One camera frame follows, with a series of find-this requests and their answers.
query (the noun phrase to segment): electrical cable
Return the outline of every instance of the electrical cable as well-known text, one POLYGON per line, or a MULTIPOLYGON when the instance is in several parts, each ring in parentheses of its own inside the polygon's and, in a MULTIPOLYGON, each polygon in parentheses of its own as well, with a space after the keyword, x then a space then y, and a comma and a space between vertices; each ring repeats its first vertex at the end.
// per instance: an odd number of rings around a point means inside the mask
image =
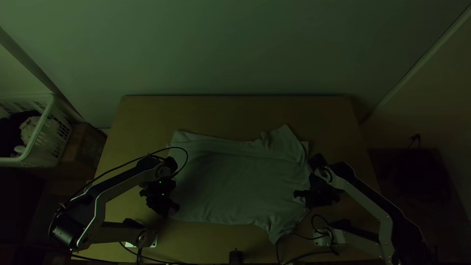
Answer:
POLYGON ((310 252, 310 253, 306 253, 306 254, 303 254, 303 255, 301 255, 301 256, 292 258, 292 259, 290 259, 289 261, 283 263, 282 265, 290 264, 290 263, 292 263, 292 262, 295 262, 295 261, 297 261, 297 260, 299 260, 299 259, 302 259, 302 258, 305 258, 305 257, 308 257, 308 256, 317 255, 317 254, 327 254, 327 253, 335 253, 335 252, 333 252, 332 250, 310 252))
POLYGON ((303 255, 301 255, 301 256, 298 256, 298 257, 295 257, 295 258, 293 258, 293 259, 290 259, 288 262, 282 264, 282 263, 281 263, 281 260, 280 260, 280 253, 279 253, 279 242, 280 242, 280 239, 281 239, 281 238, 279 238, 278 241, 276 241, 276 243, 275 243, 276 260, 277 260, 278 264, 279 264, 279 265, 287 265, 287 264, 292 263, 292 262, 294 262, 294 261, 296 261, 296 260, 298 260, 298 259, 302 259, 302 258, 304 258, 304 257, 311 256, 311 255, 316 255, 316 254, 333 253, 333 254, 338 255, 338 252, 335 251, 335 249, 334 249, 334 247, 333 247, 333 246, 334 246, 334 242, 335 242, 335 241, 334 241, 334 232, 332 231, 332 229, 330 229, 329 227, 327 227, 328 225, 329 225, 329 222, 328 222, 327 219, 325 219, 323 216, 321 216, 321 215, 319 215, 319 214, 313 214, 312 217, 311 217, 311 226, 313 227, 313 229, 314 229, 314 231, 315 231, 316 233, 320 234, 320 236, 314 237, 314 238, 308 238, 308 237, 305 237, 305 236, 303 236, 303 235, 301 235, 301 234, 298 234, 298 233, 291 233, 291 234, 293 234, 293 235, 295 235, 295 236, 298 236, 298 237, 300 237, 300 238, 303 238, 303 239, 307 239, 307 240, 316 240, 316 239, 321 239, 321 238, 325 238, 325 237, 331 236, 332 239, 331 239, 331 242, 330 242, 330 250, 306 253, 306 254, 303 254, 303 255), (316 217, 321 218, 322 220, 325 221, 325 223, 326 223, 325 229, 326 229, 328 232, 321 232, 321 231, 319 231, 319 230, 315 227, 315 225, 314 225, 314 219, 315 219, 316 217))
POLYGON ((143 256, 142 254, 138 254, 139 252, 136 253, 136 252, 134 252, 134 251, 128 249, 128 248, 127 248, 126 246, 124 246, 124 244, 121 243, 121 242, 118 242, 118 243, 119 243, 124 249, 126 249, 126 251, 128 251, 128 252, 130 252, 130 253, 136 255, 137 257, 141 257, 141 258, 146 259, 146 260, 150 260, 150 261, 157 262, 157 263, 161 263, 161 264, 168 264, 168 265, 181 265, 181 264, 185 265, 185 264, 187 264, 187 263, 183 263, 183 262, 167 262, 167 261, 161 261, 161 260, 149 258, 149 257, 143 256))
POLYGON ((142 247, 137 250, 136 265, 139 265, 139 258, 142 256, 142 247))
POLYGON ((412 144, 417 140, 417 149, 420 149, 420 134, 415 134, 411 137, 411 143, 409 144, 409 146, 407 146, 407 148, 411 148, 412 144))
POLYGON ((112 262, 112 261, 107 261, 107 260, 100 260, 100 259, 94 259, 94 258, 89 258, 89 257, 84 257, 84 256, 80 256, 80 255, 76 255, 76 254, 72 254, 70 252, 66 252, 66 251, 63 251, 63 250, 60 250, 58 248, 56 248, 55 246, 45 246, 47 248, 44 248, 43 246, 41 247, 38 247, 38 246, 33 246, 35 248, 39 248, 39 249, 43 249, 43 250, 48 250, 48 251, 54 251, 54 252, 59 252, 59 253, 62 253, 64 255, 67 255, 67 256, 71 256, 71 257, 75 257, 75 258, 80 258, 80 259, 83 259, 83 260, 87 260, 87 261, 96 261, 96 262, 103 262, 103 263, 109 263, 109 264, 115 264, 115 265, 118 265, 119 263, 118 262, 112 262))

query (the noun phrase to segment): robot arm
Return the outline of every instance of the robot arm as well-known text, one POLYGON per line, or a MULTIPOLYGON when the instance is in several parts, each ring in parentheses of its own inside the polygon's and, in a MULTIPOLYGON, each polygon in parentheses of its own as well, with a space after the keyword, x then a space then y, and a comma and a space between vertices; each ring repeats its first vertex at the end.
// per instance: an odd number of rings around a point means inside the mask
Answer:
MULTIPOLYGON (((317 154, 310 160, 310 166, 317 179, 349 194, 380 222, 379 234, 353 228, 348 220, 330 223, 337 244, 354 245, 386 264, 431 264, 431 253, 420 229, 398 207, 358 179, 347 163, 327 165, 322 155, 317 154)), ((320 241, 320 245, 329 243, 325 239, 320 241)))
POLYGON ((147 156, 136 167, 90 187, 73 198, 65 208, 60 208, 49 227, 50 237, 66 245, 71 251, 87 249, 93 243, 126 241, 137 247, 154 244, 156 234, 130 218, 122 223, 105 222, 106 203, 139 185, 144 189, 147 205, 157 213, 167 216, 170 209, 178 211, 169 193, 176 186, 172 180, 177 169, 173 158, 161 160, 147 156))

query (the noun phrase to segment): laundry basket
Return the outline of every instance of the laundry basket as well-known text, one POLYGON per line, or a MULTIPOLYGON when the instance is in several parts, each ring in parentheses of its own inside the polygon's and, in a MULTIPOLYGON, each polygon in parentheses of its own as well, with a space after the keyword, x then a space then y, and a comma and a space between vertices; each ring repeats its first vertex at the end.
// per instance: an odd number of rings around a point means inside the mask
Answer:
POLYGON ((0 97, 0 118, 27 110, 37 110, 41 117, 25 151, 15 158, 0 158, 0 166, 52 167, 57 165, 72 127, 59 109, 53 94, 0 97))

